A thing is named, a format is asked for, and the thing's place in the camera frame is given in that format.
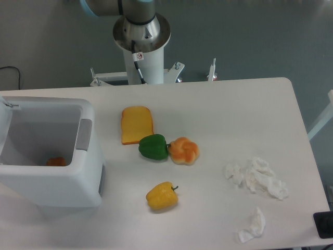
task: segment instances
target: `white tabletop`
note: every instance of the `white tabletop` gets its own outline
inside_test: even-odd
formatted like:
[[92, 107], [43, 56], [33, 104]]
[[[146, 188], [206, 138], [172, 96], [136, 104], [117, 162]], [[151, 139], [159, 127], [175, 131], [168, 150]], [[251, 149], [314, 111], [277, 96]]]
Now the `white tabletop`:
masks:
[[[163, 85], [0, 92], [4, 96], [83, 98], [96, 112], [105, 154], [103, 203], [90, 209], [40, 208], [0, 185], [1, 249], [268, 249], [325, 245], [312, 214], [328, 211], [323, 186], [289, 80], [284, 78]], [[121, 144], [124, 108], [151, 110], [155, 133], [168, 142], [186, 136], [201, 155], [193, 166], [140, 157]], [[223, 176], [230, 161], [259, 156], [287, 183], [278, 201], [236, 188]], [[145, 200], [156, 184], [179, 185], [179, 203], [152, 212]], [[236, 232], [259, 206], [261, 238], [239, 243]]]

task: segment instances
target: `plastic food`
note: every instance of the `plastic food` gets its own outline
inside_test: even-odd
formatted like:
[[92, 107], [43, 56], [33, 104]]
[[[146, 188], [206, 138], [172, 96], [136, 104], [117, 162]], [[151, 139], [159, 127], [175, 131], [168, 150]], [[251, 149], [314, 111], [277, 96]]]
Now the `plastic food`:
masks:
[[51, 167], [64, 167], [67, 166], [66, 160], [63, 157], [50, 158], [47, 163], [47, 166]]
[[159, 210], [175, 205], [178, 202], [178, 196], [175, 192], [177, 187], [173, 187], [172, 183], [167, 181], [158, 184], [146, 195], [148, 205], [153, 210]]
[[150, 110], [143, 106], [124, 109], [121, 130], [121, 142], [124, 145], [137, 144], [142, 138], [154, 134]]
[[171, 142], [168, 150], [171, 159], [179, 165], [192, 165], [200, 155], [198, 145], [186, 137], [180, 137]]
[[168, 147], [163, 135], [152, 134], [144, 137], [139, 142], [140, 153], [149, 159], [164, 160], [167, 159]]

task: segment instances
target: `crumpled tissue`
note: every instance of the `crumpled tissue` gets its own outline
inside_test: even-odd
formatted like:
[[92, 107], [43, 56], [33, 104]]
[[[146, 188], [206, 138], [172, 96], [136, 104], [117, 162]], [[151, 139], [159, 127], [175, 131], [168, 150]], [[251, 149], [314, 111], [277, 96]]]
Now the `crumpled tissue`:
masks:
[[232, 180], [236, 185], [240, 185], [244, 179], [244, 175], [240, 172], [240, 166], [238, 164], [227, 164], [225, 166], [224, 176], [227, 179], [232, 177]]
[[261, 188], [279, 200], [289, 195], [285, 182], [277, 179], [268, 163], [259, 157], [253, 158], [251, 166], [246, 169], [245, 184], [253, 193], [256, 188]]
[[251, 217], [251, 225], [238, 232], [241, 243], [245, 243], [255, 237], [260, 237], [264, 232], [266, 220], [259, 207], [256, 207]]

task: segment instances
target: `black cord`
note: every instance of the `black cord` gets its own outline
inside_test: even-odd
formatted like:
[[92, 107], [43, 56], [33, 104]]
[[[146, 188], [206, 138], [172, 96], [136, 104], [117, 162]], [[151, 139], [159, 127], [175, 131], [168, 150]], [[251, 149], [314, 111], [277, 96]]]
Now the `black cord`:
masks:
[[19, 87], [19, 90], [21, 90], [21, 86], [20, 86], [20, 80], [21, 80], [21, 72], [18, 68], [14, 67], [14, 66], [5, 66], [5, 67], [1, 67], [1, 69], [16, 69], [17, 72], [19, 73], [19, 83], [18, 83], [18, 87]]
[[[135, 54], [135, 41], [132, 40], [132, 54]], [[141, 80], [141, 84], [147, 84], [147, 82], [145, 81], [142, 73], [141, 73], [141, 70], [139, 68], [139, 64], [137, 63], [137, 61], [134, 61], [134, 65], [135, 65], [135, 68], [139, 74], [139, 77], [140, 77], [140, 80]]]
[[322, 250], [327, 250], [327, 249], [329, 249], [331, 246], [333, 246], [333, 244], [329, 244], [329, 245], [325, 246]]

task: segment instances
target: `white plastic bin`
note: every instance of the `white plastic bin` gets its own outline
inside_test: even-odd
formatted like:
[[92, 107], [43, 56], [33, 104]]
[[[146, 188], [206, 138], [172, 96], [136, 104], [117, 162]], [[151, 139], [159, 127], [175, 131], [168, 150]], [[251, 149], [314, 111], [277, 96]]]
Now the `white plastic bin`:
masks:
[[[91, 104], [65, 98], [5, 100], [18, 106], [0, 103], [0, 115], [9, 121], [0, 123], [0, 182], [42, 206], [98, 206], [104, 157]], [[67, 165], [47, 166], [55, 157]]]

